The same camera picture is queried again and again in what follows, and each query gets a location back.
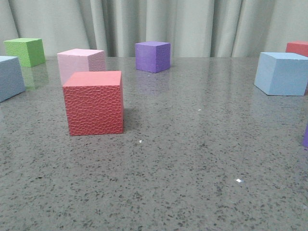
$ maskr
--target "curtain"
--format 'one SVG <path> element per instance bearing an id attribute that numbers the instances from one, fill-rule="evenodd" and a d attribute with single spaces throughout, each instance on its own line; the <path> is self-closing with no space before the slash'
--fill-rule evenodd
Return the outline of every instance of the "curtain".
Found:
<path id="1" fill-rule="evenodd" d="M 4 40 L 42 38 L 46 56 L 73 48 L 133 57 L 166 41 L 174 57 L 251 57 L 308 41 L 308 0 L 0 0 Z"/>

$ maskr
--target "blue cube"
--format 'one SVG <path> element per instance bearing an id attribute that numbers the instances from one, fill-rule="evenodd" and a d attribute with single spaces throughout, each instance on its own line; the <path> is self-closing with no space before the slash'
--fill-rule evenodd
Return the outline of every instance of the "blue cube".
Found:
<path id="1" fill-rule="evenodd" d="M 303 96 L 308 83 L 308 57 L 262 52 L 255 85 L 267 95 Z"/>
<path id="2" fill-rule="evenodd" d="M 25 90 L 18 57 L 0 56 L 0 102 Z"/>

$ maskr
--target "red cube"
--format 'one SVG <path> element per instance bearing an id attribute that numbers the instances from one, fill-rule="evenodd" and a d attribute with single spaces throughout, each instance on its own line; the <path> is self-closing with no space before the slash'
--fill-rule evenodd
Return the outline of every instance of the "red cube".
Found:
<path id="1" fill-rule="evenodd" d="M 294 41 L 288 42 L 285 52 L 301 54 L 308 57 L 308 42 Z"/>
<path id="2" fill-rule="evenodd" d="M 123 133 L 121 71 L 75 72 L 63 94 L 71 136 Z"/>

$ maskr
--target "cube face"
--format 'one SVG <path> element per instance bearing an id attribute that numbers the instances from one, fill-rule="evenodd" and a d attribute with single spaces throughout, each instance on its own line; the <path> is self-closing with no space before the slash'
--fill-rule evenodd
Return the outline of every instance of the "cube face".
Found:
<path id="1" fill-rule="evenodd" d="M 46 62 L 40 38 L 16 38 L 4 41 L 6 53 L 17 56 L 21 66 L 32 67 Z"/>
<path id="2" fill-rule="evenodd" d="M 154 41 L 136 43 L 135 54 L 137 70 L 158 73 L 170 68 L 170 43 Z"/>
<path id="3" fill-rule="evenodd" d="M 276 59 L 265 53 L 260 54 L 255 85 L 266 94 L 270 93 L 270 86 L 275 71 Z"/>
<path id="4" fill-rule="evenodd" d="M 0 102 L 25 90 L 18 57 L 0 56 Z"/>
<path id="5" fill-rule="evenodd" d="M 255 85 L 267 95 L 303 96 L 307 83 L 307 57 L 295 53 L 261 53 Z"/>
<path id="6" fill-rule="evenodd" d="M 308 41 L 288 42 L 285 52 L 301 54 L 308 57 Z"/>
<path id="7" fill-rule="evenodd" d="M 57 54 L 62 85 L 74 72 L 105 71 L 105 53 L 101 50 L 72 49 Z"/>
<path id="8" fill-rule="evenodd" d="M 123 133 L 120 71 L 76 72 L 63 93 L 70 135 Z"/>

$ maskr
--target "speckled granite surface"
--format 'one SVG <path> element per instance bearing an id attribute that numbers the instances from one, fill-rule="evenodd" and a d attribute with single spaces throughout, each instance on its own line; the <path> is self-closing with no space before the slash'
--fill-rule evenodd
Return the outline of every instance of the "speckled granite surface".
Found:
<path id="1" fill-rule="evenodd" d="M 79 137 L 56 59 L 23 69 L 36 85 L 0 103 L 0 230 L 306 231 L 308 98 L 265 95 L 257 62 L 181 58 L 152 74 L 107 58 L 125 131 Z"/>

